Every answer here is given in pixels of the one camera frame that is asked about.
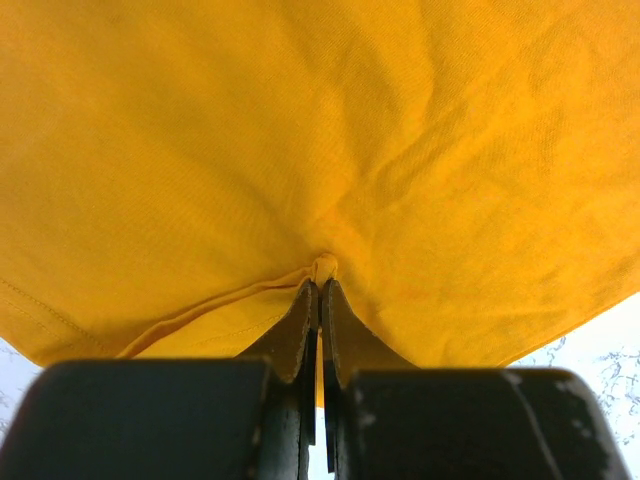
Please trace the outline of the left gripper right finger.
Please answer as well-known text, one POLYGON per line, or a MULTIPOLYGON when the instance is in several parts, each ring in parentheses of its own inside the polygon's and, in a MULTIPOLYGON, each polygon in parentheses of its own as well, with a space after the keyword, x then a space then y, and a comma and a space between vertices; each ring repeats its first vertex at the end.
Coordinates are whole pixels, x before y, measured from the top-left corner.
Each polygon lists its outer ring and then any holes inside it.
POLYGON ((549 368, 420 368, 320 296, 327 464, 338 479, 625 479, 584 381, 549 368))

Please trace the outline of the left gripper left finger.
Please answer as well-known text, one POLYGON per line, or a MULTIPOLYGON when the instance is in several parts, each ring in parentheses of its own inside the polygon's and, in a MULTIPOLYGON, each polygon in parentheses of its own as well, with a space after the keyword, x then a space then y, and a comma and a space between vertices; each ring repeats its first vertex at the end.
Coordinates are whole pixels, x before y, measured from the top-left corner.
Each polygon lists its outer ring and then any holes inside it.
POLYGON ((233 358, 57 364, 1 448, 5 479, 304 479, 315 439, 318 290, 233 358))

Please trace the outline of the yellow t shirt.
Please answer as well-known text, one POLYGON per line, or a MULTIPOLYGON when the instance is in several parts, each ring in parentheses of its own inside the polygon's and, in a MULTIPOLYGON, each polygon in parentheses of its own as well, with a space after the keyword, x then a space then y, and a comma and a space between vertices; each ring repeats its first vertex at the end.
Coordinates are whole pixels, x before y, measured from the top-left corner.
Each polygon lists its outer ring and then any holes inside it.
POLYGON ((2 3, 8 343, 232 356, 330 278, 425 367, 635 294, 638 3, 2 3))

